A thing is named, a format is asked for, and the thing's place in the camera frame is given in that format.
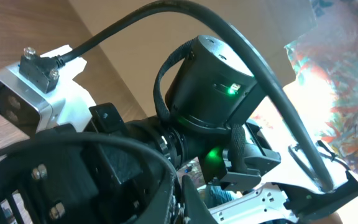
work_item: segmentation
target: wooden floor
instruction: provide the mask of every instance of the wooden floor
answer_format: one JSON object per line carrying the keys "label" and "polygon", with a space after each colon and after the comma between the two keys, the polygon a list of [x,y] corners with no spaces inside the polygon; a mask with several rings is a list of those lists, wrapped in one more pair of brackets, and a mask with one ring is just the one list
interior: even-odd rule
{"label": "wooden floor", "polygon": [[[42,54],[65,44],[76,47],[90,37],[66,0],[0,0],[0,69],[19,61],[26,46]],[[96,103],[114,103],[125,121],[145,118],[99,47],[83,57],[88,63],[75,81],[91,93]],[[0,148],[26,137],[0,117]]]}

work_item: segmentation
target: cable connector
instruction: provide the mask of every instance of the cable connector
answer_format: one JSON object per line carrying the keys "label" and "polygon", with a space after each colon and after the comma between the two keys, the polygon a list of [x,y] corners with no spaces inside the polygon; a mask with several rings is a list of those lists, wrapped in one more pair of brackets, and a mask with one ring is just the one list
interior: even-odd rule
{"label": "cable connector", "polygon": [[40,57],[33,48],[26,47],[19,72],[43,93],[48,93],[55,89],[59,80],[58,68],[63,66],[64,62],[58,57]]}

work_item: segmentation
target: white wall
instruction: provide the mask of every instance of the white wall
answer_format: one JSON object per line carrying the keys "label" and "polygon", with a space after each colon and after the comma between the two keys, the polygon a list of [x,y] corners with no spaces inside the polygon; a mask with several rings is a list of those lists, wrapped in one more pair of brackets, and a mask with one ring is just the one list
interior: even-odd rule
{"label": "white wall", "polygon": [[[70,0],[95,35],[150,0]],[[283,46],[314,26],[309,0],[196,0],[236,26],[265,57],[283,85],[295,79]],[[101,43],[112,65],[148,116],[155,114],[152,88],[168,55],[198,34],[214,35],[188,16],[164,12],[142,19]],[[179,65],[162,81],[163,94]]]}

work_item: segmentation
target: robotic arm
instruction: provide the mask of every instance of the robotic arm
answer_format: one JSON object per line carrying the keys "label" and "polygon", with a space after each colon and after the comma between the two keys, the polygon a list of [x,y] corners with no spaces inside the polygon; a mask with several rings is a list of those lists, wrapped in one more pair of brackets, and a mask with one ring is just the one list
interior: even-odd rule
{"label": "robotic arm", "polygon": [[[139,19],[164,11],[200,20],[223,41],[200,35],[169,56],[155,81],[157,116],[124,123],[111,103],[91,106],[89,113],[69,113],[83,114],[80,122],[54,113],[74,106],[51,100],[66,88],[58,75],[66,63]],[[181,59],[164,103],[161,78]],[[292,131],[295,146],[271,138],[249,119],[266,95]],[[48,107],[52,112],[43,113]],[[24,115],[15,118],[7,111]],[[256,49],[214,12],[189,1],[150,3],[61,56],[26,51],[20,63],[0,71],[0,114],[31,137],[0,150],[7,156],[0,162],[0,202],[7,199],[18,223],[23,219],[12,203],[16,190],[33,223],[263,223],[279,218],[295,223],[323,218],[358,196],[354,174],[329,146],[310,139]],[[63,123],[71,124],[46,129]],[[78,133],[81,127],[85,131]],[[190,178],[184,176],[180,184],[176,175],[195,157],[208,184],[242,192],[261,187],[208,210]]]}

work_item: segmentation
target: beige wall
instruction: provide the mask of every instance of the beige wall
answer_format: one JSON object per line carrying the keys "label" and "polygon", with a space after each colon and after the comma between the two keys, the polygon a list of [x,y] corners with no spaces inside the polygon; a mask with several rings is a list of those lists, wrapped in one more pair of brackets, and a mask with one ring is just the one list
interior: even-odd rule
{"label": "beige wall", "polygon": [[[150,0],[70,0],[95,35]],[[283,85],[295,79],[283,46],[314,26],[309,0],[196,0],[236,26],[265,57]],[[168,55],[198,34],[214,35],[200,22],[165,12],[142,19],[101,43],[148,116],[155,114],[152,88]],[[163,94],[179,65],[162,81]]]}

